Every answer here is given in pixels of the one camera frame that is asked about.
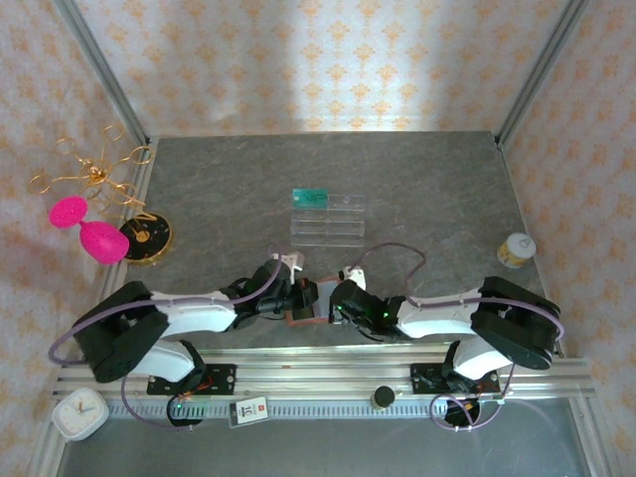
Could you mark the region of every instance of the clear plastic box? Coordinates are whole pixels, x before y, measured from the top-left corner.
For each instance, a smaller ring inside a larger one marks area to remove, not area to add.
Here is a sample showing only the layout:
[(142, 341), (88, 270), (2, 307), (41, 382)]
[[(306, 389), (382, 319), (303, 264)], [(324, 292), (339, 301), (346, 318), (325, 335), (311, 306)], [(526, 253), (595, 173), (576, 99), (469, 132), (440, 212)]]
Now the clear plastic box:
[(291, 244), (364, 246), (367, 197), (329, 194), (327, 207), (298, 209), (292, 204)]

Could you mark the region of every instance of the black bracket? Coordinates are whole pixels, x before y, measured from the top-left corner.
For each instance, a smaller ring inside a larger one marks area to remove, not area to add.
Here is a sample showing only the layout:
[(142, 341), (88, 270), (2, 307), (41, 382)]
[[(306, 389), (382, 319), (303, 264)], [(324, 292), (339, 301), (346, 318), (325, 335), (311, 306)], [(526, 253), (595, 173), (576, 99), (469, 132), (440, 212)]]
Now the black bracket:
[[(414, 395), (446, 395), (462, 392), (442, 375), (442, 363), (413, 363), (410, 365), (410, 383)], [(472, 395), (500, 394), (499, 376), (493, 371), (477, 381), (468, 383), (466, 392)]]
[[(206, 365), (201, 384), (211, 385), (197, 390), (197, 396), (233, 396), (237, 383), (237, 365)], [(151, 377), (146, 392), (150, 396), (174, 396), (183, 392), (180, 383), (171, 383), (163, 378)]]

